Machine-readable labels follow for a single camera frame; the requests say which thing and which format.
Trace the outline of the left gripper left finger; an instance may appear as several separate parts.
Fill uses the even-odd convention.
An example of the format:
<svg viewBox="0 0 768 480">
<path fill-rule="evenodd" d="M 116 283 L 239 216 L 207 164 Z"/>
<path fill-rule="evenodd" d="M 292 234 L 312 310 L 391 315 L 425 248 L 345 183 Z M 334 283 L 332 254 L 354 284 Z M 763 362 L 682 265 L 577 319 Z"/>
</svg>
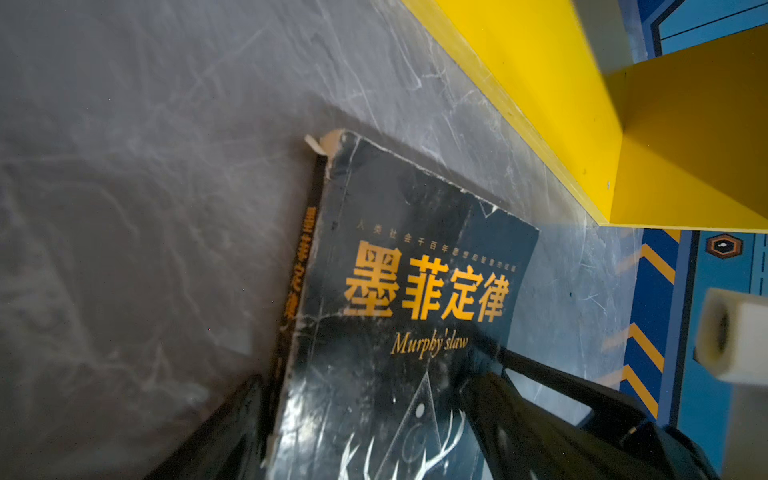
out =
<svg viewBox="0 0 768 480">
<path fill-rule="evenodd" d="M 262 479 L 260 376 L 248 377 L 148 479 Z"/>
</svg>

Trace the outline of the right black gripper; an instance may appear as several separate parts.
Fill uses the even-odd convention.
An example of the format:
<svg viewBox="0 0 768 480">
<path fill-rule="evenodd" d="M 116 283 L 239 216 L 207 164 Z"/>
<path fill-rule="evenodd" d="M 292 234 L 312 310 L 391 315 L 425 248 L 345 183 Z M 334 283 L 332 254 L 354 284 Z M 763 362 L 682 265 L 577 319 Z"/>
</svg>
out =
<svg viewBox="0 0 768 480">
<path fill-rule="evenodd" d="M 703 450 L 672 426 L 659 427 L 647 420 L 633 398 L 604 385 L 512 352 L 490 336 L 475 329 L 476 347 L 504 369 L 588 406 L 591 410 L 580 428 L 590 432 L 627 432 L 620 448 L 665 475 L 667 479 L 719 479 Z"/>
</svg>

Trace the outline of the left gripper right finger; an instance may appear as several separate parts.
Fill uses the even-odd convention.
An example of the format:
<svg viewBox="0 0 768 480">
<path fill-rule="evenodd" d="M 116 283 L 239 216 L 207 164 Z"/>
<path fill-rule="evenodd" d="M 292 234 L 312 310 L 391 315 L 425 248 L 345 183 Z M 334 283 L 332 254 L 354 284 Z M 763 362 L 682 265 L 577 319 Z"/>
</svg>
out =
<svg viewBox="0 0 768 480">
<path fill-rule="evenodd" d="M 525 400 L 495 373 L 459 402 L 494 479 L 658 479 L 660 472 Z"/>
</svg>

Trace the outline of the dark book underneath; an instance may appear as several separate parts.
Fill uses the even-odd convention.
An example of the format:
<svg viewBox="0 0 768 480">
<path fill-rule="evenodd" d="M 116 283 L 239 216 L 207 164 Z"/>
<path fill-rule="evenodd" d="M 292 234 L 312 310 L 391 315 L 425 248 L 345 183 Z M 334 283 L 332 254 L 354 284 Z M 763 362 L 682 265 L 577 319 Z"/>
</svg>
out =
<svg viewBox="0 0 768 480">
<path fill-rule="evenodd" d="M 538 230 L 354 131 L 311 145 L 267 477 L 480 478 L 458 381 L 508 338 Z"/>
</svg>

